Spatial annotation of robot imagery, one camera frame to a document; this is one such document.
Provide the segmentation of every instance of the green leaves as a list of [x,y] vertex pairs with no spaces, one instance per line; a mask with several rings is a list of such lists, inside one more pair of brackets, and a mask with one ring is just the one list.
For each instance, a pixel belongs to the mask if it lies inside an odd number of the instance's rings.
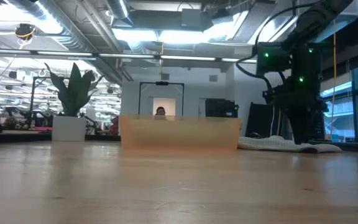
[[50,78],[53,85],[59,90],[58,98],[62,102],[65,115],[77,116],[80,109],[89,102],[91,95],[97,90],[90,95],[88,94],[89,91],[94,90],[103,77],[100,77],[98,81],[91,83],[92,79],[94,79],[93,72],[88,71],[81,77],[80,69],[77,64],[74,63],[73,69],[71,70],[70,81],[68,82],[68,87],[66,87],[64,81],[51,72],[47,64],[45,65],[50,72]]
[[102,78],[104,77],[105,75],[102,75],[100,76],[100,78],[98,79],[98,81],[94,82],[94,83],[91,83],[91,86],[89,88],[89,90],[94,90],[96,88],[96,86],[98,85],[98,83],[102,80]]

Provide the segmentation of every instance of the window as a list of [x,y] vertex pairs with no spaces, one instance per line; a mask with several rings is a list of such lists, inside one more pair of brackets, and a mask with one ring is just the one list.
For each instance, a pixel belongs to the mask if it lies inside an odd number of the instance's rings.
[[332,117],[333,103],[326,101],[330,112],[324,113],[324,126],[326,134],[331,134],[333,121],[333,134],[354,138],[353,100],[351,97],[335,99],[334,116]]
[[[321,92],[321,97],[328,105],[329,112],[324,113],[325,133],[354,138],[358,142],[358,67],[347,72],[349,77],[341,76],[336,81],[335,102],[332,103],[334,88]],[[332,83],[327,82],[324,88]]]
[[[346,93],[346,92],[350,93],[351,91],[352,91],[352,82],[343,83],[342,85],[338,85],[335,87],[335,95],[340,93]],[[334,93],[334,88],[330,88],[328,90],[321,92],[321,97],[323,98],[329,97],[332,96],[333,93]]]

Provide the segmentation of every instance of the glass window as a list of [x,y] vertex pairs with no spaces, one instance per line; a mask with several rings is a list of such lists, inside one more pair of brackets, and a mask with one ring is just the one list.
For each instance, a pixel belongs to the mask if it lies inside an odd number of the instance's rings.
[[[331,100],[326,101],[326,103],[329,112],[324,113],[324,125],[326,134],[331,134],[331,111],[333,103]],[[351,97],[335,99],[333,120],[333,134],[354,138],[353,100]]]
[[[350,92],[352,91],[352,82],[347,82],[347,83],[343,83],[342,85],[338,85],[337,87],[335,87],[335,95],[340,94],[340,93],[346,93],[348,92],[350,94]],[[328,90],[322,91],[321,92],[321,97],[327,97],[327,96],[332,96],[334,93],[334,88],[330,88]]]

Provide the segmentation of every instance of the door frame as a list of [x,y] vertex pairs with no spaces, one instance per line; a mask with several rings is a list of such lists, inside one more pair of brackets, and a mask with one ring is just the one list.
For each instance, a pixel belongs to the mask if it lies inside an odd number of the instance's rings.
[[[139,83],[139,103],[137,105],[137,114],[140,114],[140,99],[142,96],[142,85],[143,84],[154,84],[154,85],[158,85],[158,83],[161,82],[140,82]],[[164,82],[164,85],[181,85],[182,89],[183,89],[183,93],[181,95],[181,115],[183,116],[183,109],[185,107],[184,102],[185,102],[185,84],[184,83],[170,83],[170,82]]]

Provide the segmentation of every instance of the white planter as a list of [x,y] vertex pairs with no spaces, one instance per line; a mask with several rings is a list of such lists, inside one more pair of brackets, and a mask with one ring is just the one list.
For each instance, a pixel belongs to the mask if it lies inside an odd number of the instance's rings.
[[53,141],[84,141],[86,121],[84,118],[56,116],[53,118]]

